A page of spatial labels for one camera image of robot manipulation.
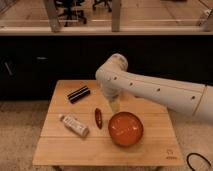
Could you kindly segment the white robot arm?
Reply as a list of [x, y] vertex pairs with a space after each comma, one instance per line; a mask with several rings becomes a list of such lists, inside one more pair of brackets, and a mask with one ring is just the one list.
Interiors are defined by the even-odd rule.
[[127, 68], [127, 59], [115, 53], [97, 69], [96, 80], [109, 101], [124, 90], [213, 125], [213, 86], [133, 74]]

